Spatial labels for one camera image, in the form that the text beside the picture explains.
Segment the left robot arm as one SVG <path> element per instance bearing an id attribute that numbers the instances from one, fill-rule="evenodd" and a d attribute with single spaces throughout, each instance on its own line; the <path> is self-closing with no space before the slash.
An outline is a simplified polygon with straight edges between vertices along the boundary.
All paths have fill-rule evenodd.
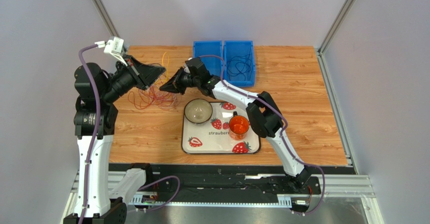
<path id="1" fill-rule="evenodd" d="M 64 223 L 124 223 L 127 205 L 153 173 L 148 163 L 133 163 L 110 190 L 109 157 L 118 109 L 114 103 L 132 88 L 148 89 L 165 72 L 158 64 L 146 65 L 128 55 L 109 74 L 96 63 L 76 69 L 78 92 L 74 116 L 79 148 L 78 198 Z"/>

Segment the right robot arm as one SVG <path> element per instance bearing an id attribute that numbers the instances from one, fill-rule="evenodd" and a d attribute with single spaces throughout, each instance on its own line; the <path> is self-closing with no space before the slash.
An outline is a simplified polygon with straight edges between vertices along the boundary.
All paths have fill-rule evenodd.
<path id="1" fill-rule="evenodd" d="M 184 94 L 197 88 L 203 95 L 229 102 L 246 111 L 253 132 L 268 141 L 282 163 L 286 175 L 297 188 L 305 188 L 311 177 L 286 134 L 287 121 L 271 95 L 254 93 L 228 83 L 222 75 L 211 74 L 200 57 L 186 61 L 161 87 L 161 91 Z"/>

